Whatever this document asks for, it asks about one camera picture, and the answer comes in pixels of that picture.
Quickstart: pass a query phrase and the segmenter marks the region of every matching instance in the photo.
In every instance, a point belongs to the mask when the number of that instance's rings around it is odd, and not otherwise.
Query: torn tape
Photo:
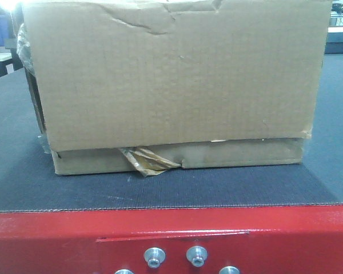
[[[146,147],[119,148],[127,160],[143,176],[153,176],[171,168],[180,167],[180,164],[167,160],[153,153]]]
[[[51,154],[51,148],[50,148],[50,145],[48,143],[47,134],[45,134],[45,133],[40,134],[38,136],[38,141],[39,141],[39,144],[42,146],[43,151],[46,154]]]
[[[18,41],[17,41],[17,54],[20,60],[23,63],[23,66],[35,76],[33,61],[30,52],[30,42],[28,39],[27,29],[25,28],[24,23],[21,24],[18,32]]]

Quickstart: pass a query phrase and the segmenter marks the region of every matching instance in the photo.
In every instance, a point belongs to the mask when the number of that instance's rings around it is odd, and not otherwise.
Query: box bottom
[[[300,163],[301,138],[228,140],[148,146],[155,154],[182,168],[265,166]],[[134,171],[117,148],[52,152],[59,175]]]

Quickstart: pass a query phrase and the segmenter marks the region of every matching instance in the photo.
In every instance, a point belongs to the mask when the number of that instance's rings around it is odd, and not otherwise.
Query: conveyor belt
[[[303,164],[57,176],[23,70],[0,78],[0,212],[343,204],[343,55],[325,57]]]

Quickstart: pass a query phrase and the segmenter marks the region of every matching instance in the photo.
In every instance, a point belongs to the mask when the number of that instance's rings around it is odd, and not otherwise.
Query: red metal frame
[[[194,268],[196,244],[209,251]],[[167,258],[149,269],[143,252]],[[0,213],[0,273],[343,274],[343,205]]]

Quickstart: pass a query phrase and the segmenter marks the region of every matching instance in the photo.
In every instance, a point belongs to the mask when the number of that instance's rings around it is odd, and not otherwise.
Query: cardboard box
[[[152,146],[157,157],[163,144],[173,144],[162,147],[165,158],[183,167],[300,162],[330,7],[329,0],[25,4],[56,172],[129,170],[114,148]]]

